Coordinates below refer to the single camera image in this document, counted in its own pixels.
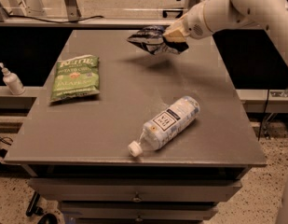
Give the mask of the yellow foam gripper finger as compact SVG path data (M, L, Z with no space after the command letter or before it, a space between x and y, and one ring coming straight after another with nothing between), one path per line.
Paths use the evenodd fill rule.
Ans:
M186 18L180 18L165 29L163 37L168 42L183 43L189 35Z
M189 49L189 46L186 42L165 42L166 51L172 54L181 54L182 52Z

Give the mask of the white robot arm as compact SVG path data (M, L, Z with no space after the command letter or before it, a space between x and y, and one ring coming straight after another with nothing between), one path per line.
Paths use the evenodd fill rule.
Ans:
M166 28L164 37L183 43L189 36L202 39L253 23L266 32L288 67L287 0L204 0Z

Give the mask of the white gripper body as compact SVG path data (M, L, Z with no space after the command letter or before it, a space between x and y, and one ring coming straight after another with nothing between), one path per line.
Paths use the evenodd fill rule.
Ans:
M186 35L195 39L202 39L213 35L205 20L206 2L198 3L190 8L184 18Z

